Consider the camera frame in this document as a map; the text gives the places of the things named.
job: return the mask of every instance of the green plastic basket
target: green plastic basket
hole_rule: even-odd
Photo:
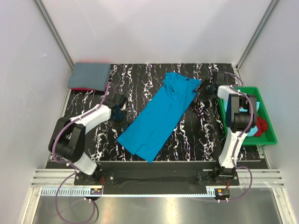
[[[256,87],[235,87],[236,89],[241,90],[242,92],[246,93],[246,94],[252,94],[256,96],[256,100],[258,102],[260,102],[260,107],[257,111],[258,116],[260,116],[261,118],[265,119],[268,123],[268,130],[262,134],[261,137],[246,137],[243,145],[244,146],[260,146],[260,145],[274,145],[277,143],[277,138],[275,136],[273,127],[271,125],[269,116],[267,114],[266,111],[266,107],[263,104],[263,100],[261,97],[261,94],[258,90],[258,88]],[[225,123],[225,110],[224,110],[224,105],[223,105],[223,99],[218,99],[219,104],[220,104],[220,110],[221,110],[221,114],[222,114],[222,119],[223,119],[223,124],[224,124],[224,128],[225,128],[225,135],[228,134],[228,127],[226,126]]]

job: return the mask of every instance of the black marble tabletop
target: black marble tabletop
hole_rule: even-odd
[[[204,80],[213,70],[234,72],[231,64],[112,64],[110,80],[115,89],[128,97],[128,124],[131,124],[163,84],[166,72],[177,72]],[[236,84],[228,76],[227,84]],[[65,117],[78,116],[100,103],[103,93],[71,91]],[[85,152],[95,161],[143,161],[122,147],[116,139],[123,128],[104,122],[85,138]],[[225,132],[218,101],[193,102],[158,153],[155,161],[211,161],[222,152]],[[242,147],[239,159],[259,160],[257,147]]]

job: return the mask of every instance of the metal corner post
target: metal corner post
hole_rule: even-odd
[[[279,3],[280,0],[271,0],[270,4],[268,5],[267,10],[265,11],[260,23],[258,24],[256,30],[254,31],[254,34],[252,35],[251,40],[249,41],[245,51],[243,52],[239,62],[237,63],[236,67],[239,70],[245,59],[247,58],[248,54],[250,53],[251,49],[253,48],[254,44],[256,43],[256,40],[260,36],[264,26],[266,25],[267,21],[269,20],[270,16],[272,15],[275,7]]]
[[[54,23],[53,23],[52,19],[50,18],[46,7],[43,4],[43,1],[42,0],[33,0],[33,2],[35,2],[38,10],[40,11],[41,15],[43,16],[47,26],[50,29],[50,32],[52,33],[57,45],[59,46],[62,54],[64,55],[67,63],[69,64],[70,68],[73,70],[74,62],[71,59],[71,56],[70,56],[69,52],[67,51],[63,41],[61,40],[61,38],[60,38],[60,36],[59,36],[55,26],[54,26]]]

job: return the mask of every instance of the light blue cloth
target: light blue cloth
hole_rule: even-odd
[[[224,106],[224,110],[226,112],[227,108],[228,108],[228,103],[227,101],[223,100],[223,106]],[[260,108],[260,102],[256,103],[256,111],[258,111],[258,109]],[[240,112],[246,112],[246,109],[240,108]],[[254,126],[253,128],[251,128],[251,130],[248,132],[247,137],[252,137],[254,136],[258,131],[257,126]]]
[[[117,139],[130,153],[152,162],[196,96],[198,79],[166,73],[164,85]]]

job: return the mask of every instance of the white panel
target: white panel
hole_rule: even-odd
[[[266,147],[279,168],[299,218],[299,1],[280,1],[241,68],[246,85],[262,94],[278,144]]]
[[[73,61],[237,63],[270,0],[43,0]]]
[[[0,222],[16,224],[71,70],[32,0],[1,1],[0,27]]]

